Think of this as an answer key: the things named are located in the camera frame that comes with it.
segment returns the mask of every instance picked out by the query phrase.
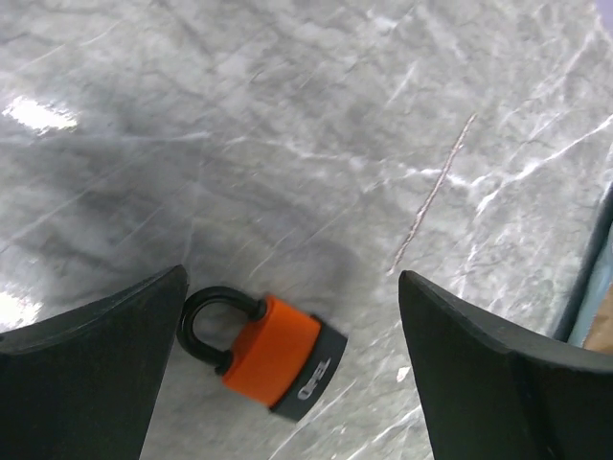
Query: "padlock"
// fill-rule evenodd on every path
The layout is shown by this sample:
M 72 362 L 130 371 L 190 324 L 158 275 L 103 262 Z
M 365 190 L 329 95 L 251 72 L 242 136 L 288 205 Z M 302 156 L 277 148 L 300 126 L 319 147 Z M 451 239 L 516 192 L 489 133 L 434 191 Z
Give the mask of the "padlock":
M 212 304 L 243 311 L 249 322 L 230 350 L 198 339 L 193 321 Z M 347 338 L 315 315 L 267 295 L 255 300 L 227 287 L 208 287 L 185 303 L 177 331 L 181 346 L 215 366 L 225 386 L 292 421 L 302 419 L 328 386 Z

